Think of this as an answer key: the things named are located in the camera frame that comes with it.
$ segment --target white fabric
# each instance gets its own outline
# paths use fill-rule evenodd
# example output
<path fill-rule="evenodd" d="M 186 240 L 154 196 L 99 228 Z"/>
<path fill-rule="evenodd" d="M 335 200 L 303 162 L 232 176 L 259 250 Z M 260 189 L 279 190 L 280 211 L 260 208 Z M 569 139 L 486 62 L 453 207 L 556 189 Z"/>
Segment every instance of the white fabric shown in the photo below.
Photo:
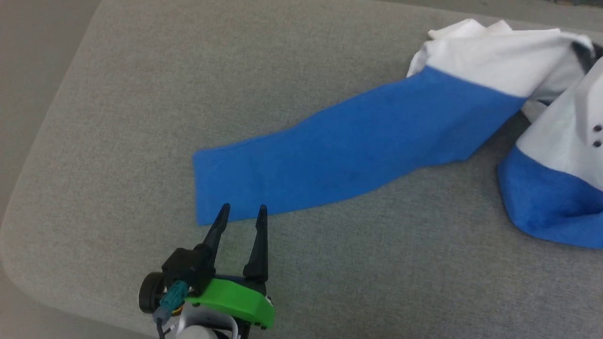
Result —
<path fill-rule="evenodd" d="M 484 27 L 473 19 L 466 19 L 431 30 L 428 35 L 433 40 L 425 42 L 412 58 L 407 77 L 428 65 L 454 77 L 533 101 L 552 101 L 584 76 L 570 48 L 572 42 L 593 51 L 587 36 L 559 29 L 514 31 L 505 21 Z M 524 107 L 531 121 L 544 108 L 545 105 L 537 103 Z"/>
<path fill-rule="evenodd" d="M 555 100 L 517 140 L 527 156 L 603 191 L 603 59 Z"/>

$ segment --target teal connector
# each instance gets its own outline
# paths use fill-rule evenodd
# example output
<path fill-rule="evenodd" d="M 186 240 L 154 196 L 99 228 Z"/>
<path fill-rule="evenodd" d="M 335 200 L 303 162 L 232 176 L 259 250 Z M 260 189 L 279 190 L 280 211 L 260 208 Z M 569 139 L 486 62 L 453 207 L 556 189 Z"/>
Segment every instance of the teal connector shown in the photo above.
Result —
<path fill-rule="evenodd" d="M 161 321 L 161 325 L 165 325 L 166 322 L 172 317 L 174 312 L 182 303 L 185 302 L 186 296 L 188 296 L 188 284 L 181 280 L 177 280 L 169 288 L 168 292 L 159 301 L 159 307 L 153 312 L 153 321 L 157 323 Z"/>

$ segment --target green plastic part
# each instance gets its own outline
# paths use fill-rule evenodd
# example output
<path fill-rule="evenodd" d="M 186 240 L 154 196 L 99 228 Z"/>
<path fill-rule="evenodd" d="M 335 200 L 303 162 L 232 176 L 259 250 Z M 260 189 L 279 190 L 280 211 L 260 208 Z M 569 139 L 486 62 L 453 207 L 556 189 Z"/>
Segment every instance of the green plastic part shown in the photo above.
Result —
<path fill-rule="evenodd" d="M 212 279 L 200 297 L 187 297 L 187 302 L 200 303 L 216 311 L 243 319 L 252 325 L 272 328 L 274 306 L 260 292 L 225 279 Z"/>

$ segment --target gray floor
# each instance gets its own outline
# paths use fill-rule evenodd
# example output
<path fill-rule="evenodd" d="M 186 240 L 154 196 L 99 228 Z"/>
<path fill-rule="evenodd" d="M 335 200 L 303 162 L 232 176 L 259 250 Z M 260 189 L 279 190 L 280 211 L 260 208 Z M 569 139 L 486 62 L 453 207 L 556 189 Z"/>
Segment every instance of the gray floor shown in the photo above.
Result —
<path fill-rule="evenodd" d="M 544 0 L 392 1 L 603 31 L 602 9 Z M 0 220 L 28 150 L 99 3 L 0 1 Z M 30 300 L 1 271 L 0 337 L 146 338 Z"/>

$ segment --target blue fabric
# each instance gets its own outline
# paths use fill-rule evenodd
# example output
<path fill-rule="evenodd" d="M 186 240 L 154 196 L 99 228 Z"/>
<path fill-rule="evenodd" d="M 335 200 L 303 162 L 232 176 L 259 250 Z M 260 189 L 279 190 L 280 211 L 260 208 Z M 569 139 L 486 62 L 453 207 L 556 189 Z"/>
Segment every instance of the blue fabric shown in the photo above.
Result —
<path fill-rule="evenodd" d="M 541 165 L 517 147 L 498 173 L 507 213 L 519 229 L 545 240 L 603 248 L 603 192 Z"/>
<path fill-rule="evenodd" d="M 194 154 L 197 221 L 311 208 L 420 166 L 468 158 L 526 101 L 432 68 L 324 109 L 296 126 Z"/>

